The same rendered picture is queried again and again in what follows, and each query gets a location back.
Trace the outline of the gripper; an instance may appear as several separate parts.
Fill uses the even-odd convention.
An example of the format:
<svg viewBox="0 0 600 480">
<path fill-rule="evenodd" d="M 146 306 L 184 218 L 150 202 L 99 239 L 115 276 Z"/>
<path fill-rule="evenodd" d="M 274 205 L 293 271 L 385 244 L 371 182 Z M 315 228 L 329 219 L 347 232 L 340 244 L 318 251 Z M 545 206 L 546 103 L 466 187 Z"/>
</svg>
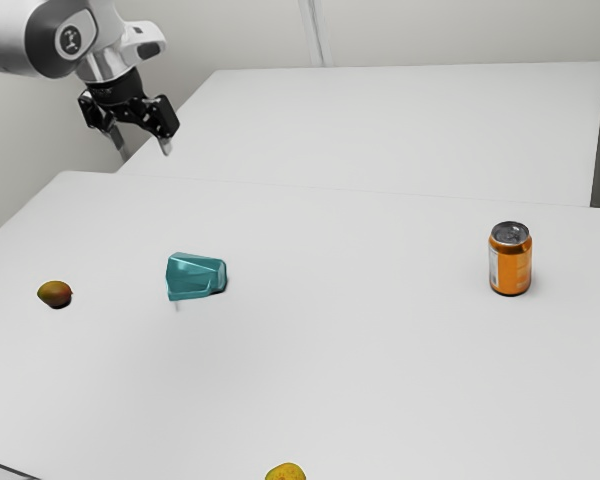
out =
<svg viewBox="0 0 600 480">
<path fill-rule="evenodd" d="M 116 119 L 133 119 L 155 137 L 164 156 L 171 154 L 179 118 L 166 95 L 147 97 L 136 67 L 114 80 L 88 82 L 78 104 L 86 125 L 108 138 L 123 161 L 128 151 Z"/>
</svg>

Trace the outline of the orange soda can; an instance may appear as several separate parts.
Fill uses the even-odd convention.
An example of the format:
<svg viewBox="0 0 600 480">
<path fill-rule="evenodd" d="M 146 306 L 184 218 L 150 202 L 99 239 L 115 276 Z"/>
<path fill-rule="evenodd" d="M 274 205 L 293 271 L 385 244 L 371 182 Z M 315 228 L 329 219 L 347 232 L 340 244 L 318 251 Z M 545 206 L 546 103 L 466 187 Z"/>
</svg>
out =
<svg viewBox="0 0 600 480">
<path fill-rule="evenodd" d="M 489 236 L 489 283 L 504 296 L 525 293 L 532 279 L 532 237 L 516 221 L 496 224 Z"/>
</svg>

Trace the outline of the yellow orange fruit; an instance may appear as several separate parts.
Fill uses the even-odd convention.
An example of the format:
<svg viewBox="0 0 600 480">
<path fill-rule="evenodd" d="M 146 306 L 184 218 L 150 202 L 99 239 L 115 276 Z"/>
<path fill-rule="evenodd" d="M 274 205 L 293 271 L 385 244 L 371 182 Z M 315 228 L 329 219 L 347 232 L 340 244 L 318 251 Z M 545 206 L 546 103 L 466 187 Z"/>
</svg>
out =
<svg viewBox="0 0 600 480">
<path fill-rule="evenodd" d="M 265 475 L 265 480 L 307 480 L 307 477 L 299 465 L 285 462 L 269 470 Z"/>
</svg>

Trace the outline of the green red mango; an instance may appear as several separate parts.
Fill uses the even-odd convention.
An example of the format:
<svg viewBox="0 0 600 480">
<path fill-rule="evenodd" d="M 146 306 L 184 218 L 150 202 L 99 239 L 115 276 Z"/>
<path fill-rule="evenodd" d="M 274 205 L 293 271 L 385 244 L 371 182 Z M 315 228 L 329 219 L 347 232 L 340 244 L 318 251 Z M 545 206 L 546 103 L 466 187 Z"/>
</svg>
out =
<svg viewBox="0 0 600 480">
<path fill-rule="evenodd" d="M 37 290 L 38 298 L 51 308 L 61 308 L 68 305 L 72 299 L 71 287 L 60 280 L 43 283 Z"/>
</svg>

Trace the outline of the teal faceted mug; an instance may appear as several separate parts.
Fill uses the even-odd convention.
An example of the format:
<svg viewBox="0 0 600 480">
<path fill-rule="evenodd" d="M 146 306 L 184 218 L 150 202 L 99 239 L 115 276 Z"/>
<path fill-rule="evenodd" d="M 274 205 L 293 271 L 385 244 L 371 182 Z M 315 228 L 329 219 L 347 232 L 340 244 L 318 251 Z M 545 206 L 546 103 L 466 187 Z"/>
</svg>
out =
<svg viewBox="0 0 600 480">
<path fill-rule="evenodd" d="M 226 289 L 223 260 L 176 252 L 167 261 L 165 282 L 170 301 L 205 298 Z"/>
</svg>

